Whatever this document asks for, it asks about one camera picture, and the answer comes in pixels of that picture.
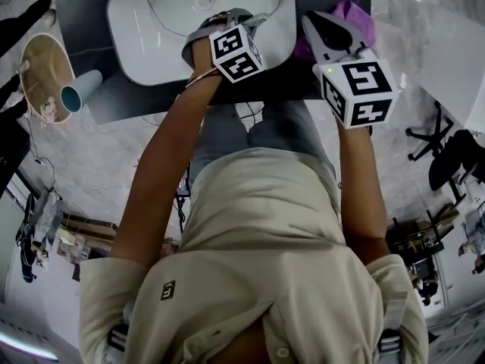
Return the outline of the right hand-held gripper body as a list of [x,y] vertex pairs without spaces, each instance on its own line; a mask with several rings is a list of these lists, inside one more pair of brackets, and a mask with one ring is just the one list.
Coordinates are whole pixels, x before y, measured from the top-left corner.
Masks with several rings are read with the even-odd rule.
[[386,59],[374,54],[312,68],[321,96],[345,128],[369,127],[389,121],[398,87]]

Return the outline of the person's left hand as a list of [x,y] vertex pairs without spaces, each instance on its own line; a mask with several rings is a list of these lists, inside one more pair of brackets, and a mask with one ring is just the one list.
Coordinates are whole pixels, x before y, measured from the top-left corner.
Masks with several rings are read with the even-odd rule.
[[214,68],[208,37],[199,38],[192,43],[192,59],[194,67],[191,78],[206,74]]

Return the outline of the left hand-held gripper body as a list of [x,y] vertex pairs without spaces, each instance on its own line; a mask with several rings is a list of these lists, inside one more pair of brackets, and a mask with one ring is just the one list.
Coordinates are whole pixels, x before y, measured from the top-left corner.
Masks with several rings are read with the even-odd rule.
[[191,33],[183,47],[182,58],[195,68],[192,45],[208,38],[211,62],[210,72],[219,72],[231,83],[237,83],[264,70],[264,61],[253,41],[254,27],[228,18],[207,19],[197,31]]

